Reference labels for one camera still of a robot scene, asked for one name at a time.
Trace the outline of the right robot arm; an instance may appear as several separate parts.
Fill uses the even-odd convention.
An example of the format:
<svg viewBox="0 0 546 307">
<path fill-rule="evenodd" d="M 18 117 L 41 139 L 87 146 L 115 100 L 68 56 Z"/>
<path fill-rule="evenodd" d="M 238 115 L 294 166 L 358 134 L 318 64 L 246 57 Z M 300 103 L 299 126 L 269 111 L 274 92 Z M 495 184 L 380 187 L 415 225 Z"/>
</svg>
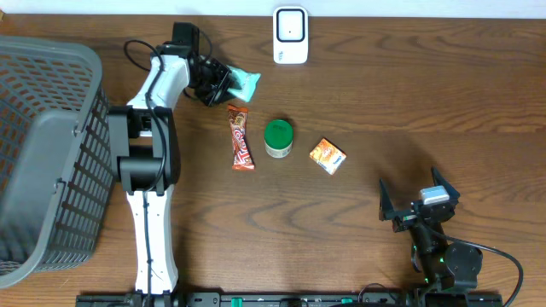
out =
<svg viewBox="0 0 546 307">
<path fill-rule="evenodd" d="M 411 261 L 414 270 L 425 277 L 425 285 L 412 291 L 409 299 L 416 306 L 469 306 L 468 293 L 477 287 L 483 254 L 477 247 L 449 240 L 442 223 L 455 216 L 460 194 L 431 169 L 433 186 L 420 191 L 420 199 L 410 208 L 397 211 L 380 181 L 381 221 L 390 220 L 394 232 L 410 232 Z"/>
</svg>

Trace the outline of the red Top chocolate bar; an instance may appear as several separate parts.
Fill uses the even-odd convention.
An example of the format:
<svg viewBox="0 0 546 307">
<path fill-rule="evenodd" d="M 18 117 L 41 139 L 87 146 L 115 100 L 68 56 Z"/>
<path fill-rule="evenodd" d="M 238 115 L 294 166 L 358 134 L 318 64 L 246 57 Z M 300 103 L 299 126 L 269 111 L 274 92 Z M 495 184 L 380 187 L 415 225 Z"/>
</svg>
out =
<svg viewBox="0 0 546 307">
<path fill-rule="evenodd" d="M 228 105 L 228 113 L 234 154 L 232 169 L 237 171 L 252 171 L 255 169 L 255 165 L 246 142 L 248 109 L 246 107 Z"/>
</svg>

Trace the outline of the grey plastic basket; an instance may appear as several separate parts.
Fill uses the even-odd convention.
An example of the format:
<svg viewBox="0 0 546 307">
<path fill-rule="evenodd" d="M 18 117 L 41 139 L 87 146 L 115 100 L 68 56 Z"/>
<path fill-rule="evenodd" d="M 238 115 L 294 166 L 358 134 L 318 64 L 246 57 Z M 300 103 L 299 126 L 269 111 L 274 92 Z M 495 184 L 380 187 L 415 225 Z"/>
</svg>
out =
<svg viewBox="0 0 546 307">
<path fill-rule="evenodd" d="M 93 255 L 114 185 L 108 109 L 92 49 L 2 37 L 2 287 Z"/>
</svg>

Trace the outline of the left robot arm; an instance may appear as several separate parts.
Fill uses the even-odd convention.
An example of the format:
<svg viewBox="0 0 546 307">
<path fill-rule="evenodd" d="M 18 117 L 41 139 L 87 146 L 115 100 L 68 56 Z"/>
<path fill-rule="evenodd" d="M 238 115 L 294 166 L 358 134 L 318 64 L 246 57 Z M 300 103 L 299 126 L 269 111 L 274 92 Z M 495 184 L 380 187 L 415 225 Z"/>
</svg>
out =
<svg viewBox="0 0 546 307">
<path fill-rule="evenodd" d="M 113 174 L 135 227 L 135 289 L 144 295 L 173 293 L 178 280 L 171 236 L 171 199 L 181 170 L 174 108 L 187 88 L 206 105 L 218 104 L 229 83 L 230 70 L 201 55 L 197 43 L 167 41 L 151 49 L 137 94 L 108 112 Z"/>
</svg>

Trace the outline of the teal wet wipes pack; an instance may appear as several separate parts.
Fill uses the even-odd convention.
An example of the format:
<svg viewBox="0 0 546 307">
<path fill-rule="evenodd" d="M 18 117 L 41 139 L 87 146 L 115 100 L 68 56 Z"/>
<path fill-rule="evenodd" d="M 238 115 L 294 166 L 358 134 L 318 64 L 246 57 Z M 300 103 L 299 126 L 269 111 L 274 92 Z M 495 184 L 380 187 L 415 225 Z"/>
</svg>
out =
<svg viewBox="0 0 546 307">
<path fill-rule="evenodd" d="M 246 72 L 240 68 L 229 66 L 232 80 L 228 92 L 234 97 L 249 103 L 252 100 L 261 74 L 257 72 Z"/>
</svg>

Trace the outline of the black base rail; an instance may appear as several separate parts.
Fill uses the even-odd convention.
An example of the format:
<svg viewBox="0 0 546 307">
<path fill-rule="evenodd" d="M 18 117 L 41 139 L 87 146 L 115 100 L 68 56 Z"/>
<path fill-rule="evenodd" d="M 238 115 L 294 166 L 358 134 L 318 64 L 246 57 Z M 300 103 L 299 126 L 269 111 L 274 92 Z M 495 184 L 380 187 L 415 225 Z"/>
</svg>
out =
<svg viewBox="0 0 546 307">
<path fill-rule="evenodd" d="M 476 306 L 502 307 L 498 294 L 409 293 L 372 290 L 363 294 L 221 294 L 153 295 L 151 306 L 172 307 L 351 307 L 351 306 Z"/>
</svg>

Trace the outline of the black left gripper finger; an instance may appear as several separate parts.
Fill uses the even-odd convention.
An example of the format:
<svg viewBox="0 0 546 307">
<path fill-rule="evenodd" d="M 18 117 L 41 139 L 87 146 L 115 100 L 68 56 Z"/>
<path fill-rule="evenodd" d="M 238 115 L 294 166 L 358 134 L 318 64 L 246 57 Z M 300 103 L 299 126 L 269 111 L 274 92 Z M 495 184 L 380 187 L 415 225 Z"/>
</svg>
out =
<svg viewBox="0 0 546 307">
<path fill-rule="evenodd" d="M 215 77 L 214 84 L 220 90 L 227 90 L 229 88 L 240 90 L 241 83 L 236 77 L 234 71 L 221 61 L 216 59 L 212 60 L 212 70 Z"/>
<path fill-rule="evenodd" d="M 233 96 L 227 89 L 216 89 L 207 94 L 204 100 L 204 104 L 207 107 L 215 107 L 231 100 Z"/>
</svg>

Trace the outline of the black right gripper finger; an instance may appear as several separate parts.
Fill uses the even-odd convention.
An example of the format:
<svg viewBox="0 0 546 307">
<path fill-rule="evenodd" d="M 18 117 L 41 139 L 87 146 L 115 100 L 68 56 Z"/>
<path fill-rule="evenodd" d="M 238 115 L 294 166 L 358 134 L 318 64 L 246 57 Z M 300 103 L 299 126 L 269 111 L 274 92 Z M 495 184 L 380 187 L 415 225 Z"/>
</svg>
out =
<svg viewBox="0 0 546 307">
<path fill-rule="evenodd" d="M 394 214 L 393 205 L 391 198 L 386 189 L 386 185 L 382 179 L 379 180 L 380 184 L 380 215 L 381 216 L 392 216 Z"/>
<path fill-rule="evenodd" d="M 458 200 L 460 193 L 440 174 L 436 167 L 431 168 L 433 182 L 436 186 L 443 186 L 451 200 Z"/>
</svg>

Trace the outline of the orange tissue pack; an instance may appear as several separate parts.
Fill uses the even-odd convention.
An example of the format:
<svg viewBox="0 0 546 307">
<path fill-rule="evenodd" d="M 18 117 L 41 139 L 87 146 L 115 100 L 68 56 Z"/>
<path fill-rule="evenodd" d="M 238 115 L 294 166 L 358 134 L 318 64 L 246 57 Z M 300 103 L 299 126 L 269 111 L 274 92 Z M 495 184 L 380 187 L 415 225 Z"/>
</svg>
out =
<svg viewBox="0 0 546 307">
<path fill-rule="evenodd" d="M 310 158 L 329 175 L 333 175 L 346 160 L 346 154 L 323 138 L 310 152 Z"/>
</svg>

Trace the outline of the green lid jar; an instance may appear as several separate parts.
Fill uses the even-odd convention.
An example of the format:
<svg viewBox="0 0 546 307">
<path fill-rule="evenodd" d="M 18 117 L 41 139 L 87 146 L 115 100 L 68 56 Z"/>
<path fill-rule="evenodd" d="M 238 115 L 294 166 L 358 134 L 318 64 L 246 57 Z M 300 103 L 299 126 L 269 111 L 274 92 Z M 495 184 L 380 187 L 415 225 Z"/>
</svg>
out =
<svg viewBox="0 0 546 307">
<path fill-rule="evenodd" d="M 269 156 L 285 158 L 292 150 L 293 127 L 283 119 L 270 121 L 264 131 L 264 144 Z"/>
</svg>

